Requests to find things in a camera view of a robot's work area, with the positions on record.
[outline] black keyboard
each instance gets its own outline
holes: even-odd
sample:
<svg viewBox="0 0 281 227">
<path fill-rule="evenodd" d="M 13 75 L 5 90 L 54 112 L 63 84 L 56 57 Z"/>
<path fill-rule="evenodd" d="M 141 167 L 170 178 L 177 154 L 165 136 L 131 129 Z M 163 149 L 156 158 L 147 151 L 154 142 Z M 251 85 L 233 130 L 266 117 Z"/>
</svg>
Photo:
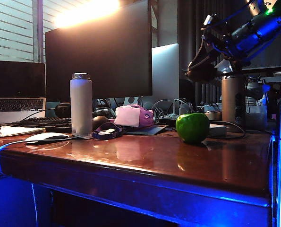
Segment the black keyboard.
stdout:
<svg viewBox="0 0 281 227">
<path fill-rule="evenodd" d="M 8 125 L 22 127 L 44 127 L 49 132 L 71 133 L 71 118 L 33 117 Z"/>
</svg>

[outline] white mouse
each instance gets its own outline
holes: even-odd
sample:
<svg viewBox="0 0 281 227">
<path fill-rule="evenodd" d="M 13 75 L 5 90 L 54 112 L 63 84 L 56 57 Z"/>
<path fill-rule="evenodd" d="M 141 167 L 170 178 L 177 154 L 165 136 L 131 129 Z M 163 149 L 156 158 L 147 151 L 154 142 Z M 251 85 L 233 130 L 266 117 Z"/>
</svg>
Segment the white mouse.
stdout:
<svg viewBox="0 0 281 227">
<path fill-rule="evenodd" d="M 45 132 L 45 133 L 40 133 L 36 134 L 33 136 L 30 136 L 25 139 L 25 141 L 30 141 L 27 143 L 45 143 L 43 140 L 63 140 L 68 138 L 69 136 L 63 133 L 58 133 L 58 132 Z"/>
</svg>

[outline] strap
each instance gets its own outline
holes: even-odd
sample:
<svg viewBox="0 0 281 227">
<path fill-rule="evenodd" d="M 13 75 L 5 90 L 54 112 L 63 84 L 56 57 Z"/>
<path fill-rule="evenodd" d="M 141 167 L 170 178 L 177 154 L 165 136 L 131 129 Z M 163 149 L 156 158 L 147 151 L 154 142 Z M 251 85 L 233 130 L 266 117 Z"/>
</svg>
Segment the strap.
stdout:
<svg viewBox="0 0 281 227">
<path fill-rule="evenodd" d="M 110 140 L 119 136 L 121 136 L 121 128 L 111 122 L 102 124 L 92 133 L 92 137 L 97 140 Z"/>
</svg>

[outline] apple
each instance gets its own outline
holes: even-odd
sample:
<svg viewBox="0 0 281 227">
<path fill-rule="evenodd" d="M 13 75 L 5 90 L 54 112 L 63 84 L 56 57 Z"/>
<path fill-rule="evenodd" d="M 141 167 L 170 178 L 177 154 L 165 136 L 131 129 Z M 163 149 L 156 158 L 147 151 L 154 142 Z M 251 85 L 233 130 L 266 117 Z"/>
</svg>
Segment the apple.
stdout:
<svg viewBox="0 0 281 227">
<path fill-rule="evenodd" d="M 176 131 L 186 143 L 200 143 L 210 129 L 210 122 L 204 113 L 189 113 L 180 115 L 176 120 Z"/>
</svg>

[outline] pink pouch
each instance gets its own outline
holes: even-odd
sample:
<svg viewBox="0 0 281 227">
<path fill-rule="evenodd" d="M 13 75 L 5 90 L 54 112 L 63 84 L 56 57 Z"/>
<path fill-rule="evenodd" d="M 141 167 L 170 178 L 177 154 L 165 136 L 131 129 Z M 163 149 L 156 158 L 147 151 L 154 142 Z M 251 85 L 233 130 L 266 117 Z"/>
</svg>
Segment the pink pouch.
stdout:
<svg viewBox="0 0 281 227">
<path fill-rule="evenodd" d="M 153 110 L 146 110 L 140 105 L 117 107 L 114 123 L 122 126 L 143 128 L 154 124 Z"/>
</svg>

